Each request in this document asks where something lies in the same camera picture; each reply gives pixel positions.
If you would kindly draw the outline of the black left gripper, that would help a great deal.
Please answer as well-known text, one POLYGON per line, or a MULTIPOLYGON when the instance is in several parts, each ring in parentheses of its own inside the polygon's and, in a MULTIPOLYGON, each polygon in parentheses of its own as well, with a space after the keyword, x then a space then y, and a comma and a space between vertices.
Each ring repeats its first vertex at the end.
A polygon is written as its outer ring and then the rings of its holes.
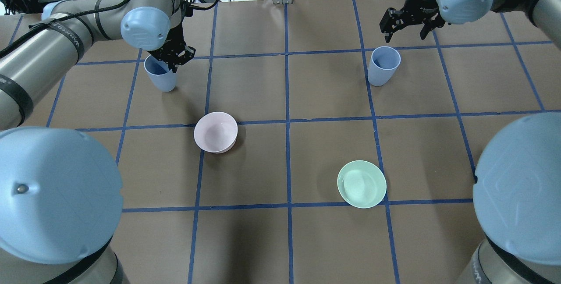
POLYGON ((178 25, 171 28, 167 34, 164 44, 148 53, 170 66, 173 73, 177 73, 178 67, 187 64, 195 56, 196 49, 188 46, 184 39, 184 28, 178 25))

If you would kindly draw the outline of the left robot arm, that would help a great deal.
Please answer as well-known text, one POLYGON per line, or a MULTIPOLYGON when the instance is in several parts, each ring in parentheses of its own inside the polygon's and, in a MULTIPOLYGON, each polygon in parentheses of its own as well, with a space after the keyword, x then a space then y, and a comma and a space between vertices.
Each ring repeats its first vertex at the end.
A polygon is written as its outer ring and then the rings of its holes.
POLYGON ((74 129, 26 126, 96 42, 144 49, 163 74, 195 55, 184 0, 63 0, 1 52, 1 282, 127 284, 110 247, 124 199, 114 157, 74 129))

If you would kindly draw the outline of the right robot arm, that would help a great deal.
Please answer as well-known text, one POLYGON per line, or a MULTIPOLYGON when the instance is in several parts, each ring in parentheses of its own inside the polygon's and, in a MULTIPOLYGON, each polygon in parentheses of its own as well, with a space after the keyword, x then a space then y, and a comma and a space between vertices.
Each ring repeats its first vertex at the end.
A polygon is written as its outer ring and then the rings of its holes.
MULTIPOLYGON (((380 21, 385 41, 410 25, 420 38, 444 24, 477 21, 487 12, 523 11, 560 46, 560 0, 405 0, 380 21)), ((485 146, 475 169, 473 204, 485 240, 458 284, 560 282, 560 114, 519 118, 485 146)))

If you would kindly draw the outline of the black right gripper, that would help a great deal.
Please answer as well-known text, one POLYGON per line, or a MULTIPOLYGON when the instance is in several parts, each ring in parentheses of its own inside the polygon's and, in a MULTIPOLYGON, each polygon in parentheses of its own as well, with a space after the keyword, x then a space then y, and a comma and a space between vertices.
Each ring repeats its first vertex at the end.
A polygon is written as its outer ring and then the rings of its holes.
POLYGON ((425 40, 431 31, 443 28, 446 23, 436 0, 405 0, 400 10, 393 7, 387 9, 379 26, 385 42, 390 43, 397 31, 408 26, 423 25, 419 38, 425 40))

